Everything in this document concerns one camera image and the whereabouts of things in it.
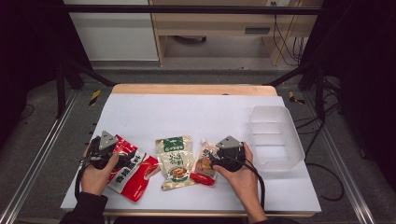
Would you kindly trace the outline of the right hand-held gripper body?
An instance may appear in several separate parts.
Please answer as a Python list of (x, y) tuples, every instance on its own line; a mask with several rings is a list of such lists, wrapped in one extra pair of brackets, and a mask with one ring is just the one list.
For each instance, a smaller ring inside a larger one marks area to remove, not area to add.
[(246, 152), (242, 142), (227, 136), (217, 143), (219, 150), (215, 164), (219, 165), (230, 172), (240, 170), (245, 163)]

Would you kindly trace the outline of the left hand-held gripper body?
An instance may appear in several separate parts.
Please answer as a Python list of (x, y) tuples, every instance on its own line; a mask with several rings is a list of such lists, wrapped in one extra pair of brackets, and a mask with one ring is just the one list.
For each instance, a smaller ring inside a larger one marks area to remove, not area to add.
[(89, 163), (96, 169), (104, 169), (112, 157), (117, 143), (117, 137), (107, 131), (102, 131), (102, 134), (93, 138), (89, 144), (87, 152)]

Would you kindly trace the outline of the small beige spouted food pouch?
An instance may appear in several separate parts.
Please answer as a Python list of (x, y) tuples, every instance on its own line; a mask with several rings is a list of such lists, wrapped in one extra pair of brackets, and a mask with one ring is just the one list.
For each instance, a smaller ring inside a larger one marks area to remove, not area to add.
[(212, 169), (212, 161), (209, 159), (211, 154), (216, 154), (219, 148), (214, 144), (201, 140), (201, 147), (192, 167), (190, 178), (199, 184), (213, 186), (216, 182), (217, 172)]

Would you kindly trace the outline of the red and white food packet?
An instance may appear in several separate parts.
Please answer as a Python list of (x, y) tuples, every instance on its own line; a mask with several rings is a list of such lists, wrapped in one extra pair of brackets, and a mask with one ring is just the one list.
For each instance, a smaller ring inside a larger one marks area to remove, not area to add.
[(121, 136), (116, 137), (119, 142), (114, 151), (134, 155), (126, 167), (113, 169), (107, 185), (127, 199), (138, 202), (149, 184), (149, 179), (161, 170), (159, 162)]

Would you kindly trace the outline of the beige food packet green label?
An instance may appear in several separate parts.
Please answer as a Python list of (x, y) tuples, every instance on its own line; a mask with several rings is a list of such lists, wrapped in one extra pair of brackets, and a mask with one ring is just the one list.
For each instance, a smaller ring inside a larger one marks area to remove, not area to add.
[(162, 190), (195, 185), (191, 179), (195, 159), (191, 139), (187, 135), (158, 139), (155, 148), (164, 175)]

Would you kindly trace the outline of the clear plastic container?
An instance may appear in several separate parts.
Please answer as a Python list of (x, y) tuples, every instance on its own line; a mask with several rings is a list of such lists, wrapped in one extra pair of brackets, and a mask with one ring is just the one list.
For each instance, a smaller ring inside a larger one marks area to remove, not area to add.
[(304, 149), (285, 106), (256, 106), (249, 117), (255, 166), (261, 171), (288, 171), (304, 159)]

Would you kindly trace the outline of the person's right hand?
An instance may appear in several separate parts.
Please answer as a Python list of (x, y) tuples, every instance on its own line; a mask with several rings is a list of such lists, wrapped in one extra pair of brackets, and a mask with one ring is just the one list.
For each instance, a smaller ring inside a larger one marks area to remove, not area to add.
[(240, 200), (247, 196), (256, 196), (259, 199), (259, 180), (257, 175), (253, 172), (253, 154), (248, 147), (248, 144), (244, 144), (246, 152), (245, 165), (236, 172), (230, 172), (222, 167), (221, 170), (217, 171), (222, 175), (232, 186), (235, 196)]

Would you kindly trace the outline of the person's left hand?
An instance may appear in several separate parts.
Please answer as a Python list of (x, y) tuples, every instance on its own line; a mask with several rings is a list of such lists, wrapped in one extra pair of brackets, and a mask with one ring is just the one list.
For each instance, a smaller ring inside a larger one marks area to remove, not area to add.
[(119, 154), (113, 153), (106, 167), (102, 170), (96, 169), (87, 163), (81, 178), (81, 191), (90, 193), (92, 195), (101, 196), (106, 188), (109, 176), (117, 165), (118, 160)]

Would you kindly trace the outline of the yellow and black tape strip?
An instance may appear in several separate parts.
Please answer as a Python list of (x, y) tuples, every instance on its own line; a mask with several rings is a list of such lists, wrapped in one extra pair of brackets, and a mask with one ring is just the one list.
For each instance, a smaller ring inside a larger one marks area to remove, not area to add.
[(289, 91), (289, 99), (290, 99), (290, 102), (292, 102), (292, 103), (296, 103), (296, 104), (299, 104), (299, 105), (305, 105), (305, 100), (297, 99), (294, 96), (293, 91)]
[(92, 98), (91, 98), (91, 100), (89, 101), (89, 105), (95, 105), (95, 103), (96, 103), (96, 101), (97, 101), (97, 99), (98, 99), (100, 93), (101, 93), (100, 90), (96, 90), (96, 91), (93, 92)]

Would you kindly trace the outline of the black metal stand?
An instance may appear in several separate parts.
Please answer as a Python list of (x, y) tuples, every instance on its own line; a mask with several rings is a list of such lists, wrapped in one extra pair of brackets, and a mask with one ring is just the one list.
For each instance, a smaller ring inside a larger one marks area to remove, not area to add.
[(298, 84), (299, 89), (302, 91), (306, 91), (310, 89), (313, 84), (316, 84), (315, 111), (317, 112), (318, 118), (321, 121), (325, 121), (323, 103), (324, 71), (319, 63), (315, 63), (312, 60), (302, 63), (295, 69), (289, 71), (286, 75), (267, 83), (267, 86), (276, 87), (281, 83), (291, 79), (292, 77), (296, 77), (297, 75), (303, 76)]
[(88, 75), (89, 77), (99, 81), (100, 83), (114, 87), (116, 82), (113, 82), (105, 77), (94, 72), (91, 68), (88, 68), (75, 61), (66, 61), (59, 64), (56, 69), (56, 83), (57, 83), (57, 100), (58, 100), (58, 113), (56, 118), (58, 119), (66, 110), (66, 99), (65, 99), (65, 86), (64, 82), (67, 81), (73, 90), (80, 90), (84, 86), (84, 82), (80, 77), (80, 74)]

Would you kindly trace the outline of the white cabinet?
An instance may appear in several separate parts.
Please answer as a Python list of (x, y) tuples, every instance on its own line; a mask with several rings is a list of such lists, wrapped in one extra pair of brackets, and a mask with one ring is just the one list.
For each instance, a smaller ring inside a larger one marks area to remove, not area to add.
[(70, 13), (90, 61), (157, 61), (149, 13)]

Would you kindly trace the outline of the dark curtain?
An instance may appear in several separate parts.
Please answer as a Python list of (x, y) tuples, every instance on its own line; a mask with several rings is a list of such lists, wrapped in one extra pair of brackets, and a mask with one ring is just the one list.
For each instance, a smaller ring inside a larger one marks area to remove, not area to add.
[(323, 0), (304, 59), (337, 77), (347, 121), (396, 191), (396, 0)]
[(0, 0), (0, 147), (27, 93), (56, 78), (63, 61), (91, 66), (64, 0)]

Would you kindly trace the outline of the light wooden desk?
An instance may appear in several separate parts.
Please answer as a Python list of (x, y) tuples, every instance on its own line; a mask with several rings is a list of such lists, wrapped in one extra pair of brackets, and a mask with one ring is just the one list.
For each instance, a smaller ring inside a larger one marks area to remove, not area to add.
[[(148, 0), (152, 6), (233, 6), (233, 7), (321, 7), (324, 0)], [(315, 15), (258, 15), (258, 14), (177, 14), (151, 15), (158, 39), (160, 57), (164, 57), (164, 43), (168, 36), (260, 36), (273, 65), (291, 47), (294, 37), (310, 36)]]

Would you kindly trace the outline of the black horizontal frame bar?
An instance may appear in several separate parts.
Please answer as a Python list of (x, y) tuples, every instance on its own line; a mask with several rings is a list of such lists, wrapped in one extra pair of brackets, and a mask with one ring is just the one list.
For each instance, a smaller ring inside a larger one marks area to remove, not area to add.
[(232, 7), (232, 6), (138, 6), (138, 5), (64, 5), (68, 12), (81, 13), (192, 13), (318, 15), (320, 7)]

